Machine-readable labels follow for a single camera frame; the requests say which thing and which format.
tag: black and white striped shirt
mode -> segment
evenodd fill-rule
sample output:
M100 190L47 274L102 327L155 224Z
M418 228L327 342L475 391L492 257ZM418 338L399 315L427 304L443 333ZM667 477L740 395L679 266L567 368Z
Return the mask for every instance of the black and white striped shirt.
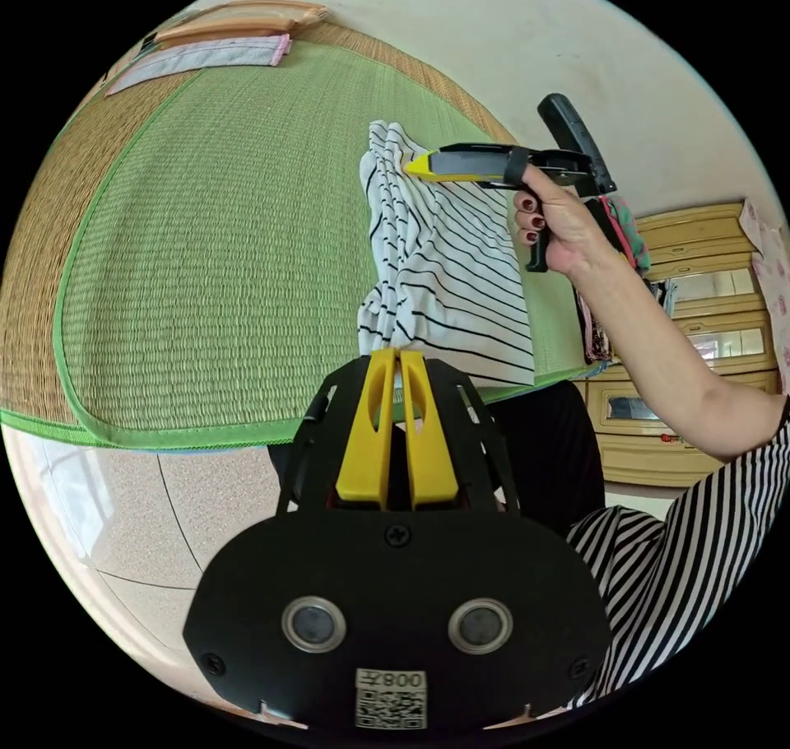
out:
M606 604L612 643L579 707L638 680L684 648L755 559L790 482L790 398L776 436L686 491L665 521L616 506L568 542Z

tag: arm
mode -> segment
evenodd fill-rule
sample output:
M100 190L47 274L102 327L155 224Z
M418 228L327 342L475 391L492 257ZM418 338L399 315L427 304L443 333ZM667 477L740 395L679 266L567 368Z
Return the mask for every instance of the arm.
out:
M607 242L568 278L606 329L645 403L679 436L728 462L776 433L783 395L766 395L715 374Z

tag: white striped shirt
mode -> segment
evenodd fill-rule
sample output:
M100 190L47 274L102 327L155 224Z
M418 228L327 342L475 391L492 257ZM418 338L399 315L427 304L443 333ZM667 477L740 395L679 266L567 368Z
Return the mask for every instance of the white striped shirt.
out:
M416 349L477 387L531 386L535 361L508 201L476 184L432 184L403 167L427 150L373 121L360 182L379 282L357 314L360 354Z
M616 506L568 535L589 565L612 642L569 707L611 694L684 648L729 598L770 530L790 482L790 398L776 436L686 491L665 521Z

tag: cabinet drawer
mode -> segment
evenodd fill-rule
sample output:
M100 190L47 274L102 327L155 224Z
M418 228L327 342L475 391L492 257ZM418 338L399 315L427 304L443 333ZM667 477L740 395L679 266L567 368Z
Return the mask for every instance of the cabinet drawer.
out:
M672 278L677 282L672 314L675 320L765 310L751 267L751 253L659 263L650 269L647 278L653 282Z
M576 386L576 389L581 394L582 400L584 400L584 402L586 403L587 402L587 381L584 380L584 379L582 381L574 381L574 385Z
M660 436L596 436L605 480L642 486L687 488L722 465L682 441Z
M777 365L767 311L709 315L675 323L716 373L751 373ZM591 381L628 378L623 365L610 365Z
M778 392L777 370L728 374L724 378L739 384L750 384L771 395ZM631 381L589 381L587 411L596 434L653 437L660 437L661 434L674 435L674 431L648 409Z
M653 265L710 255L751 253L738 217L742 204L683 209L637 221Z

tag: screw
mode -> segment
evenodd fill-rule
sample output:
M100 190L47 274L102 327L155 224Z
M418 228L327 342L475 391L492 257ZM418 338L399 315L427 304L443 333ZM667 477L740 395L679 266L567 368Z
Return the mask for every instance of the screw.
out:
M568 670L568 677L572 681L577 681L580 677L583 677L587 670L590 668L590 659L585 658L577 658L571 665L570 669Z
M393 526L384 533L384 540L393 549L399 549L411 540L411 530L409 527L404 527L403 524L393 524Z
M214 653L205 653L201 661L206 671L211 675L219 677L225 674L225 662L218 655Z

